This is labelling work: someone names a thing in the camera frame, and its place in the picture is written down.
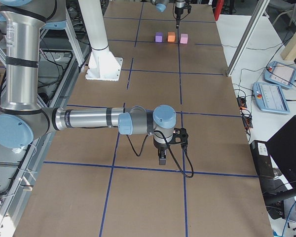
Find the orange foam cube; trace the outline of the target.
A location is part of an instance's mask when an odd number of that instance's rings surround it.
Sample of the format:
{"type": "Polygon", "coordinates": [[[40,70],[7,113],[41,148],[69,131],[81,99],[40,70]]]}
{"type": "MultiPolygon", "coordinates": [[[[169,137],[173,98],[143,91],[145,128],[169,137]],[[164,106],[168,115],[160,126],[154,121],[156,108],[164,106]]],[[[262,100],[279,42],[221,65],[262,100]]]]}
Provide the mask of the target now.
{"type": "Polygon", "coordinates": [[[176,34],[175,34],[175,32],[168,32],[167,41],[168,42],[175,42],[176,41],[176,34]]]}

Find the black power strip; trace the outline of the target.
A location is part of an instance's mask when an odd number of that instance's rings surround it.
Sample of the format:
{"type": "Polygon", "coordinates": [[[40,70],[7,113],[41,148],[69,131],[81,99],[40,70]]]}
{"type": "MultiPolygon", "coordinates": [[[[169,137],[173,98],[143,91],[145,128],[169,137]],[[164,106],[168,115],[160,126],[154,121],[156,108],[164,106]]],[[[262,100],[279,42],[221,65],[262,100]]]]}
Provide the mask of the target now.
{"type": "Polygon", "coordinates": [[[253,128],[252,116],[251,115],[242,115],[242,121],[245,129],[253,128]]]}
{"type": "Polygon", "coordinates": [[[246,109],[247,108],[246,97],[238,96],[236,99],[237,99],[239,109],[246,109]]]}

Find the blue teach pendant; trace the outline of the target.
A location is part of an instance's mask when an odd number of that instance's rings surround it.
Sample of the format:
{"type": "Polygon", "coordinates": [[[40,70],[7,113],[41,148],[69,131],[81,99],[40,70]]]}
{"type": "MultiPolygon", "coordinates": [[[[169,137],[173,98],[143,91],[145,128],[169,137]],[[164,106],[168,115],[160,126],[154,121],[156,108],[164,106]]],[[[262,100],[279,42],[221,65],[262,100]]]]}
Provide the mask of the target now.
{"type": "Polygon", "coordinates": [[[296,68],[278,61],[272,61],[264,71],[264,79],[283,88],[291,89],[296,79],[296,68]]]}
{"type": "Polygon", "coordinates": [[[256,104],[261,111],[288,115],[290,109],[281,86],[276,84],[255,82],[253,93],[256,104]]]}

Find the far blue teach pendant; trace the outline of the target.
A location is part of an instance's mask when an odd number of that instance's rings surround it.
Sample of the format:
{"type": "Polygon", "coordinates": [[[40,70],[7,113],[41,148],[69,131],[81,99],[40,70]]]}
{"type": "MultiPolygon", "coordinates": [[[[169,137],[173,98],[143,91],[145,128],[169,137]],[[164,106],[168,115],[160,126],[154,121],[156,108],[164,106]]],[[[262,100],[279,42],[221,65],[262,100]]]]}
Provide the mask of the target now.
{"type": "Polygon", "coordinates": [[[283,88],[291,89],[296,79],[296,68],[278,61],[272,61],[264,71],[264,79],[283,88]]]}

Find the purple foam cube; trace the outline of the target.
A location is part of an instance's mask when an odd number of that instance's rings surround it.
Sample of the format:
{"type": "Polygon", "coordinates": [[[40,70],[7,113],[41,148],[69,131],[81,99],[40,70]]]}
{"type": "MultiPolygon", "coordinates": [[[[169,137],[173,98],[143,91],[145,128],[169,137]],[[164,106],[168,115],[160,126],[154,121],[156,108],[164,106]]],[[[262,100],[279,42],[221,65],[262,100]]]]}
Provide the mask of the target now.
{"type": "Polygon", "coordinates": [[[162,32],[155,33],[155,42],[163,42],[163,33],[162,32]]]}

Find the grey aluminium profile post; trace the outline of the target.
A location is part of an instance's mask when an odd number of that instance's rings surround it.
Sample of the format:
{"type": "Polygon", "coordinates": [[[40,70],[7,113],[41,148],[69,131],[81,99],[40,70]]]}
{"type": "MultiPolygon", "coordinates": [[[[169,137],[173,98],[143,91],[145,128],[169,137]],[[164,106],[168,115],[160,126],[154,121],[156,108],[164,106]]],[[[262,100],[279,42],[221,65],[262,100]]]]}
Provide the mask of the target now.
{"type": "Polygon", "coordinates": [[[232,60],[228,66],[228,69],[226,71],[226,75],[230,77],[235,70],[238,62],[240,61],[240,58],[256,28],[258,25],[258,22],[260,18],[262,17],[263,13],[266,10],[266,7],[268,6],[270,0],[259,0],[257,3],[257,6],[254,9],[254,12],[247,24],[247,27],[241,37],[241,40],[237,46],[237,49],[232,57],[232,60]]]}

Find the pink foam cube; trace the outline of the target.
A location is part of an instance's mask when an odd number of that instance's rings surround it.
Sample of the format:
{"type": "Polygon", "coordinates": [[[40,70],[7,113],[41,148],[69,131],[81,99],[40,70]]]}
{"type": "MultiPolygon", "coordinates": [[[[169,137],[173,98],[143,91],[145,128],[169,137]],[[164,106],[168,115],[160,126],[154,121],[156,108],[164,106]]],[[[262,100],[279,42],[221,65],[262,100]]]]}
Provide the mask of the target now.
{"type": "Polygon", "coordinates": [[[188,34],[181,34],[180,35],[180,44],[187,44],[188,43],[188,34]]]}

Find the black laptop monitor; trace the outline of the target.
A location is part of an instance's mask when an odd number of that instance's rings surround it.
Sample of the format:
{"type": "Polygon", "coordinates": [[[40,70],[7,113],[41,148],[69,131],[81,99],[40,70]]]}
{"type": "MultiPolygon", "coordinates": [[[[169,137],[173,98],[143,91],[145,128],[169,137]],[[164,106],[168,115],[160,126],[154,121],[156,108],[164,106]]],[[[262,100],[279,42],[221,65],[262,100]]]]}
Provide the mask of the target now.
{"type": "Polygon", "coordinates": [[[266,146],[286,179],[296,184],[296,115],[267,141],[266,146]]]}

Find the black power strip left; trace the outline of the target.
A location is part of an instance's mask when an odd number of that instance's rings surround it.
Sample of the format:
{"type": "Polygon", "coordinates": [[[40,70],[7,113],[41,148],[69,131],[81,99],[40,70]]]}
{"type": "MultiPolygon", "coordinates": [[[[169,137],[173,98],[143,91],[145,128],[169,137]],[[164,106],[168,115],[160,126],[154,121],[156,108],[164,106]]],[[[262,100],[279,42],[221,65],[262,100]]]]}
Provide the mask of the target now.
{"type": "Polygon", "coordinates": [[[247,108],[246,97],[238,96],[236,99],[237,99],[239,109],[246,109],[247,108]]]}

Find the black power strip right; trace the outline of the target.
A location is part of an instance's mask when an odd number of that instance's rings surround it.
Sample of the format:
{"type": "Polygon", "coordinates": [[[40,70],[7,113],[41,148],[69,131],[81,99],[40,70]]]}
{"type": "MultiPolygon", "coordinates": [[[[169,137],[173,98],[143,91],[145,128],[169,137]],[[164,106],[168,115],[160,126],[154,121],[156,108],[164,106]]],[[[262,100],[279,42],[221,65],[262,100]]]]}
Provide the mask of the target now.
{"type": "Polygon", "coordinates": [[[253,128],[252,116],[251,115],[242,115],[242,121],[245,129],[253,128]]]}

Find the black control box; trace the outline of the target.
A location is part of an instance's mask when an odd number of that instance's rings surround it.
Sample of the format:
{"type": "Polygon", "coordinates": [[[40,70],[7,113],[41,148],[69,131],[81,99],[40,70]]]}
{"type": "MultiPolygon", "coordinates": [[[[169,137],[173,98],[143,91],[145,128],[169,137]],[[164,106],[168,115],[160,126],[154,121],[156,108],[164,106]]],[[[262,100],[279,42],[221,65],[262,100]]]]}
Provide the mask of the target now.
{"type": "Polygon", "coordinates": [[[273,179],[274,172],[266,143],[264,141],[254,140],[250,144],[250,150],[257,175],[261,178],[273,179]]]}

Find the near blue teach pendant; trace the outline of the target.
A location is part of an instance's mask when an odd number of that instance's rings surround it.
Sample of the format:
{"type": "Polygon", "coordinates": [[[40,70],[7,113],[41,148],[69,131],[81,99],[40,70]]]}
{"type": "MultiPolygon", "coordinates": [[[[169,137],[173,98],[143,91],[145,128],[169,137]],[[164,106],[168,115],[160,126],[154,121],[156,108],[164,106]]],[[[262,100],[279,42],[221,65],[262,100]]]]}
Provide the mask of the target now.
{"type": "Polygon", "coordinates": [[[256,104],[261,111],[288,115],[290,109],[281,86],[276,84],[255,82],[253,93],[256,104]]]}

